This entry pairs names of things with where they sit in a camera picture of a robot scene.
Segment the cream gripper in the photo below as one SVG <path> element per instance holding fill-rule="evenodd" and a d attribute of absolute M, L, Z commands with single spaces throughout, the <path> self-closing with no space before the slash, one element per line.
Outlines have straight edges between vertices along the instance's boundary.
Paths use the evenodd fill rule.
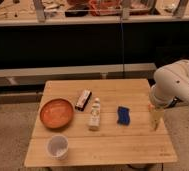
<path fill-rule="evenodd" d="M 165 110 L 163 108 L 156 108 L 154 105 L 150 104 L 148 106 L 150 113 L 150 125 L 153 131 L 158 129 L 160 120 L 163 117 Z"/>

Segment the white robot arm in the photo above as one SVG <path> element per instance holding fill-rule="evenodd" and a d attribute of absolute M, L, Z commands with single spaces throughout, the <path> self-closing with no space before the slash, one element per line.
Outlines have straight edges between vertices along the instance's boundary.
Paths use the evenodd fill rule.
<path fill-rule="evenodd" d="M 158 129 L 160 120 L 167 108 L 178 98 L 189 105 L 189 60 L 179 60 L 158 68 L 154 72 L 155 84 L 149 93 L 150 125 Z"/>

